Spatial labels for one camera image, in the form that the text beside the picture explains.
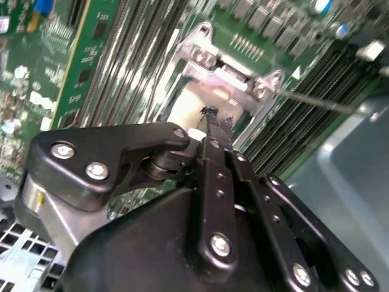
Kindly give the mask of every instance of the screw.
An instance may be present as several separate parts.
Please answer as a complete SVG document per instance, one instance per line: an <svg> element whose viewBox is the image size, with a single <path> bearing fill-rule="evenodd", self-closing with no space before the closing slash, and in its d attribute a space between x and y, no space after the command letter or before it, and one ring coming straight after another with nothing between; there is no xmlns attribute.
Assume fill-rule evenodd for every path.
<svg viewBox="0 0 389 292"><path fill-rule="evenodd" d="M280 222L280 218L277 215L274 215L273 216L273 221L276 222L276 223L279 223Z"/></svg>
<svg viewBox="0 0 389 292"><path fill-rule="evenodd" d="M373 281L373 279L370 277L370 275L367 272L365 272L365 271L360 272L360 276L362 277L362 280L367 285L369 285L370 287L374 286L374 281Z"/></svg>
<svg viewBox="0 0 389 292"><path fill-rule="evenodd" d="M222 181L225 178L225 175L223 175L221 172L219 172L217 177L218 177L218 180Z"/></svg>
<svg viewBox="0 0 389 292"><path fill-rule="evenodd" d="M216 192L216 196L217 196L218 198L222 198L222 197L224 197L224 192L223 192L222 190L218 190L218 191Z"/></svg>
<svg viewBox="0 0 389 292"><path fill-rule="evenodd" d="M270 181L272 182L273 185L279 186L280 183L275 179L275 178L270 178Z"/></svg>
<svg viewBox="0 0 389 292"><path fill-rule="evenodd" d="M302 284L305 287L310 286L311 278L310 278L308 272L302 266L295 263L293 265L293 273L300 284Z"/></svg>
<svg viewBox="0 0 389 292"><path fill-rule="evenodd" d="M174 133L174 135L176 135L179 138L185 137L185 134L181 129L174 129L173 133Z"/></svg>
<svg viewBox="0 0 389 292"><path fill-rule="evenodd" d="M211 246L214 252L221 257L227 257L231 252L231 247L227 239L220 234L212 235Z"/></svg>
<svg viewBox="0 0 389 292"><path fill-rule="evenodd" d="M210 143L215 148L219 148L220 147L219 142L217 140L211 140Z"/></svg>
<svg viewBox="0 0 389 292"><path fill-rule="evenodd" d="M60 159L69 159L74 156L74 149L68 144L58 143L51 147L51 154Z"/></svg>
<svg viewBox="0 0 389 292"><path fill-rule="evenodd" d="M92 162L86 167L86 174L93 179L102 181L108 177L108 168L99 162Z"/></svg>
<svg viewBox="0 0 389 292"><path fill-rule="evenodd" d="M263 84L259 84L257 87L254 88L253 93L257 98L261 99L266 93L266 88Z"/></svg>
<svg viewBox="0 0 389 292"><path fill-rule="evenodd" d="M196 62L203 64L204 61L207 59L207 53L204 52L201 49L195 49L193 51L193 58Z"/></svg>
<svg viewBox="0 0 389 292"><path fill-rule="evenodd" d="M359 286L359 284L360 284L359 279L358 279L357 275L355 275L355 273L351 269L346 270L346 276L347 276L347 279L352 284L354 284L355 286Z"/></svg>
<svg viewBox="0 0 389 292"><path fill-rule="evenodd" d="M246 159L244 158L244 156L241 153L236 154L236 157L238 157L239 161L246 161Z"/></svg>
<svg viewBox="0 0 389 292"><path fill-rule="evenodd" d="M280 81L281 81L280 75L276 74L273 76L273 80L272 80L273 85L279 84Z"/></svg>

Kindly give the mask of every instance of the capacitor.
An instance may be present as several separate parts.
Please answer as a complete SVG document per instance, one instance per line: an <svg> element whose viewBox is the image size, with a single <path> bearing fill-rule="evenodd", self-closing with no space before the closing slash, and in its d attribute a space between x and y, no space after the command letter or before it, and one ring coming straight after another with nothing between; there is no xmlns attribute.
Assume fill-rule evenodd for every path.
<svg viewBox="0 0 389 292"><path fill-rule="evenodd" d="M333 23L331 25L331 31L335 38L342 40L348 36L350 28L347 24Z"/></svg>
<svg viewBox="0 0 389 292"><path fill-rule="evenodd" d="M20 65L13 71L13 75L16 79L25 79L29 69L26 66Z"/></svg>
<svg viewBox="0 0 389 292"><path fill-rule="evenodd" d="M12 135L15 134L21 127L21 122L19 119L9 119L5 120L1 130L6 134Z"/></svg>
<svg viewBox="0 0 389 292"><path fill-rule="evenodd" d="M328 11L331 6L331 0L312 0L311 11L315 14L323 14Z"/></svg>

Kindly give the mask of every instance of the black arm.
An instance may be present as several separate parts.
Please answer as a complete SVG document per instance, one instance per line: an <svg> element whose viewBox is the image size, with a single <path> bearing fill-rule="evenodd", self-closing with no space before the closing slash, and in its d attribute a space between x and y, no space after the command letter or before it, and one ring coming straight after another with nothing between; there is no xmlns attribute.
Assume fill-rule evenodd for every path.
<svg viewBox="0 0 389 292"><path fill-rule="evenodd" d="M204 125L201 142L171 123L34 139L27 172L43 195L20 196L36 199L34 214L49 235L45 208L53 199L90 216L112 195L165 179L179 186L80 237L59 291L379 291L369 270L282 181L258 179L232 150L228 131ZM71 145L72 157L53 155L58 143ZM94 161L108 169L95 175L106 177L88 175ZM189 165L194 172L186 175Z"/></svg>

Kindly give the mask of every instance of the gray metal surface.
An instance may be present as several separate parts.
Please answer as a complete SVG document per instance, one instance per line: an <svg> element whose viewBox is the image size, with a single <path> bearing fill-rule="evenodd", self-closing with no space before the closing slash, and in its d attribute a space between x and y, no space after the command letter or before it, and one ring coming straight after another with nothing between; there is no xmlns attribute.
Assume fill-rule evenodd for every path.
<svg viewBox="0 0 389 292"><path fill-rule="evenodd" d="M107 210L84 212L47 193L27 175L22 191L26 206L37 213L67 262L75 247L92 231L107 224Z"/></svg>
<svg viewBox="0 0 389 292"><path fill-rule="evenodd" d="M19 223L6 224L0 215L0 292L53 291L64 270L56 247Z"/></svg>
<svg viewBox="0 0 389 292"><path fill-rule="evenodd" d="M389 96L367 100L288 180L389 291Z"/></svg>

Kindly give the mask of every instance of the white label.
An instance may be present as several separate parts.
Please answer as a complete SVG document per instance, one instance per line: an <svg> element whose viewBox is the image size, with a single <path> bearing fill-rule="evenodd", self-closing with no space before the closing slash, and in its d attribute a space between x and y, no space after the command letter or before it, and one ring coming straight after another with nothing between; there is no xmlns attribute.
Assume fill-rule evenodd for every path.
<svg viewBox="0 0 389 292"><path fill-rule="evenodd" d="M42 106L45 110L53 110L57 105L55 102L52 102L50 98L43 97L36 91L31 91L29 101L34 105Z"/></svg>
<svg viewBox="0 0 389 292"><path fill-rule="evenodd" d="M41 122L41 131L49 131L51 125L51 119L48 117L43 117Z"/></svg>
<svg viewBox="0 0 389 292"><path fill-rule="evenodd" d="M301 77L301 66L297 67L296 70L293 72L292 77L296 80L300 80Z"/></svg>
<svg viewBox="0 0 389 292"><path fill-rule="evenodd" d="M8 32L8 28L10 27L10 19L9 16L0 16L0 33Z"/></svg>

